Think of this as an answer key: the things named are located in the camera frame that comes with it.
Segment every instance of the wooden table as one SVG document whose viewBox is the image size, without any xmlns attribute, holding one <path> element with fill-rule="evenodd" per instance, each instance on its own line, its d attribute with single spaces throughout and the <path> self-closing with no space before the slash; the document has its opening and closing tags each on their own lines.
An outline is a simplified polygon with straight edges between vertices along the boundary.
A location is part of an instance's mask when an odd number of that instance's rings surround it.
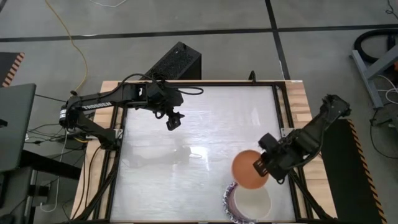
<svg viewBox="0 0 398 224">
<path fill-rule="evenodd" d="M 190 83 L 201 83 L 201 82 L 252 82 L 250 80 L 189 80 L 189 81 L 182 81 L 182 80 L 173 80 L 170 82 L 190 82 Z M 279 80 L 269 80 L 269 81 L 257 81 L 257 82 L 282 82 Z M 302 81 L 284 81 L 285 86 L 286 86 L 286 91 L 287 91 L 287 96 L 289 99 L 289 105 L 290 105 L 290 111 L 292 113 L 292 118 L 294 122 L 294 128 L 302 128 L 304 127 L 311 119 L 311 112 L 310 112 L 310 107 L 308 105 L 308 100 L 307 96 L 305 94 L 305 89 L 304 89 L 304 84 Z M 101 92 L 105 91 L 111 91 L 118 85 L 119 81 L 105 81 L 102 84 L 101 87 Z M 280 102 L 280 108 L 282 111 L 282 117 L 284 120 L 285 127 L 288 127 L 288 119 L 287 119 L 287 114 L 285 111 L 285 106 L 284 106 L 284 100 L 282 98 L 282 90 L 280 91 L 279 96 L 279 102 Z M 108 128 L 110 123 L 111 123 L 111 117 L 112 117 L 112 112 L 113 108 L 103 108 L 103 109 L 98 109 L 96 110 L 95 117 L 94 117 L 94 122 L 99 124 L 100 126 L 104 128 Z M 122 109 L 118 110 L 118 115 L 116 118 L 116 124 L 119 124 L 121 122 L 121 116 L 122 116 Z M 88 169 L 89 169 L 89 164 L 91 161 L 91 158 L 93 157 L 93 154 L 95 150 L 99 146 L 98 141 L 90 141 L 87 146 L 86 150 L 86 157 L 85 157 L 85 170 L 86 170 L 86 186 L 88 181 L 90 181 L 90 189 L 88 191 L 88 202 L 91 201 L 92 197 L 95 195 L 95 193 L 98 190 L 98 184 L 100 182 L 100 175 L 101 175 L 101 169 L 103 166 L 103 161 L 104 161 L 104 150 L 99 150 L 95 158 L 93 159 L 93 163 L 91 165 L 91 176 L 90 179 L 88 180 Z M 110 160 L 109 163 L 109 169 L 113 164 L 113 160 Z M 81 195 L 83 194 L 83 200 L 82 200 L 82 205 L 77 211 L 77 215 L 79 215 L 83 210 L 84 210 L 84 204 L 85 204 L 85 198 L 86 198 L 86 189 L 83 192 L 83 170 L 82 169 L 82 174 L 80 175 L 80 180 L 78 184 L 78 188 L 76 191 L 76 196 L 75 196 L 75 202 L 73 204 L 73 209 L 72 209 L 72 214 L 74 214 L 78 208 L 78 205 L 80 203 Z M 330 192 L 330 187 L 328 183 L 328 179 L 326 176 L 326 171 L 325 167 L 323 165 L 323 161 L 320 157 L 315 158 L 313 161 L 308 163 L 306 166 L 304 166 L 304 173 L 305 173 L 305 178 L 307 181 L 307 187 L 311 194 L 314 196 L 314 198 L 317 200 L 317 202 L 322 206 L 322 208 L 331 216 L 336 217 L 336 210 L 335 210 L 335 205 L 333 203 L 333 199 L 331 196 Z M 107 203 L 107 198 L 109 194 L 109 189 L 104 193 L 100 211 L 99 211 L 99 218 L 104 218 L 105 217 L 105 211 L 106 211 L 106 203 Z M 298 202 L 299 202 L 299 207 L 300 207 L 300 213 L 302 217 L 307 217 L 307 214 L 305 212 L 305 205 L 304 205 L 304 200 L 303 197 L 297 189 L 297 194 L 298 194 Z"/>
</svg>

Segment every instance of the white table surface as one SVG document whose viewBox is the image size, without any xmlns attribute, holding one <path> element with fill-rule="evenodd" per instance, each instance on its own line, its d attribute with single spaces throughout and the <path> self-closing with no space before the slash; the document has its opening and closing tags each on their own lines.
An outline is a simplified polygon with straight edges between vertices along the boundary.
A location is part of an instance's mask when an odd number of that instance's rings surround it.
<svg viewBox="0 0 398 224">
<path fill-rule="evenodd" d="M 258 140 L 280 138 L 269 86 L 203 87 L 175 108 L 182 125 L 168 131 L 166 116 L 129 110 L 111 221 L 227 221 L 222 196 L 233 181 L 231 163 Z M 264 221 L 293 221 L 289 181 L 270 177 L 271 211 Z"/>
</svg>

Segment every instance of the black mat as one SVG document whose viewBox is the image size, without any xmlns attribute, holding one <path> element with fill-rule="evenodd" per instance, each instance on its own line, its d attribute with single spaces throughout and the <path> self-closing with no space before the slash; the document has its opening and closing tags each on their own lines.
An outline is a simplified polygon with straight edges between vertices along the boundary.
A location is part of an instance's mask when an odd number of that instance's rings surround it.
<svg viewBox="0 0 398 224">
<path fill-rule="evenodd" d="M 24 56 L 24 53 L 0 52 L 0 87 L 11 84 Z"/>
<path fill-rule="evenodd" d="M 322 158 L 340 220 L 386 224 L 353 123 L 341 119 L 325 134 Z"/>
</svg>

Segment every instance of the white cable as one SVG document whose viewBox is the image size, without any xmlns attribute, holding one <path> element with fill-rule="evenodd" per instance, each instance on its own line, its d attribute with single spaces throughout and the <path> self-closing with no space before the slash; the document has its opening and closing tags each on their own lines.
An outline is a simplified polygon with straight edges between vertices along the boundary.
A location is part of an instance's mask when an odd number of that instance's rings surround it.
<svg viewBox="0 0 398 224">
<path fill-rule="evenodd" d="M 65 146 L 67 145 L 67 139 L 68 139 L 68 132 L 67 132 L 67 130 L 65 130 L 65 142 L 63 143 L 63 147 L 62 147 L 60 162 L 62 162 L 63 151 L 65 150 Z M 58 180 L 57 180 L 57 195 L 55 196 L 55 206 L 51 210 L 44 210 L 43 207 L 42 207 L 43 206 L 43 202 L 42 202 L 42 203 L 40 203 L 41 211 L 43 211 L 43 212 L 53 212 L 53 211 L 55 211 L 55 209 L 57 208 L 57 204 L 58 204 L 58 191 L 59 190 L 60 190 L 60 177 L 58 176 Z"/>
<path fill-rule="evenodd" d="M 117 4 L 117 5 L 114 5 L 114 6 L 110 6 L 110 5 L 104 5 L 104 4 L 101 4 L 101 3 L 99 3 L 99 2 L 94 2 L 93 0 L 90 0 L 92 3 L 94 3 L 94 4 L 97 4 L 97 5 L 99 5 L 99 6 L 103 6 L 103 7 L 118 7 L 118 6 L 120 6 L 121 4 L 123 4 L 125 1 L 127 1 L 127 0 L 123 0 L 123 1 L 121 1 L 119 4 Z"/>
<path fill-rule="evenodd" d="M 378 75 L 378 76 L 381 77 L 381 78 L 384 78 L 385 80 L 387 80 L 387 81 L 391 84 L 391 86 L 392 86 L 392 88 L 389 89 L 389 90 L 378 90 L 378 91 L 385 91 L 385 92 L 386 92 L 386 99 L 387 99 L 390 103 L 393 103 L 393 104 L 397 104 L 397 105 L 398 105 L 398 102 L 392 101 L 390 98 L 388 98 L 388 94 L 389 94 L 391 91 L 395 90 L 395 92 L 398 93 L 398 89 L 396 88 L 396 86 L 393 84 L 393 82 L 392 82 L 390 79 L 388 79 L 388 78 L 385 77 L 384 75 Z"/>
</svg>

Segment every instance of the black metal frame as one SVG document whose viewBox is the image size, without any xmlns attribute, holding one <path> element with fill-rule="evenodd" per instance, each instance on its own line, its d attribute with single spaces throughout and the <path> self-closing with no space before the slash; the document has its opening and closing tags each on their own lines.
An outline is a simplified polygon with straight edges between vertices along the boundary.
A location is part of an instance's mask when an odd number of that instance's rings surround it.
<svg viewBox="0 0 398 224">
<path fill-rule="evenodd" d="M 184 82 L 184 83 L 173 83 L 173 85 L 174 86 L 271 86 L 272 92 L 274 94 L 274 101 L 275 101 L 275 107 L 277 110 L 277 118 L 278 118 L 279 128 L 284 128 L 284 120 L 283 120 L 282 112 L 280 109 L 278 89 L 281 90 L 281 92 L 282 92 L 282 98 L 284 100 L 284 105 L 285 105 L 285 110 L 286 110 L 286 115 L 287 115 L 287 122 L 289 124 L 289 127 L 293 128 L 294 127 L 293 118 L 292 118 L 292 114 L 290 111 L 289 99 L 287 96 L 285 82 L 284 81 L 257 82 L 256 74 L 254 72 L 251 73 L 251 76 L 249 77 L 249 79 L 252 79 L 252 81 L 251 82 L 246 82 L 246 81 L 230 82 L 230 81 L 226 80 L 226 81 L 220 81 L 220 82 L 200 82 L 200 83 Z M 118 109 L 119 109 L 118 107 L 115 107 L 113 109 L 112 120 L 111 120 L 111 125 L 110 125 L 110 127 L 112 127 L 112 128 L 114 128 L 116 125 L 116 117 L 118 115 Z M 123 109 L 123 116 L 122 116 L 122 121 L 121 121 L 122 129 L 124 129 L 124 121 L 126 120 L 126 116 L 127 116 L 127 109 Z M 106 178 L 106 173 L 108 171 L 109 159 L 110 159 L 110 152 L 107 151 L 105 153 L 105 157 L 104 157 L 103 170 L 101 171 L 99 185 L 101 185 Z M 109 186 L 108 203 L 106 206 L 106 213 L 105 213 L 105 218 L 104 218 L 105 220 L 109 220 L 111 218 L 111 208 L 112 208 L 112 204 L 113 204 L 115 185 L 116 185 L 116 179 L 114 179 L 113 182 L 111 183 L 111 185 Z M 289 177 L 289 187 L 290 187 L 290 193 L 292 196 L 292 204 L 293 204 L 293 209 L 294 209 L 294 213 L 295 213 L 295 219 L 299 220 L 302 217 L 300 216 L 300 207 L 299 207 L 299 203 L 298 203 L 297 191 L 296 191 L 293 179 L 291 177 Z M 95 212 L 93 215 L 94 220 L 99 218 L 100 206 L 101 206 L 101 203 L 98 203 L 95 208 Z"/>
</svg>

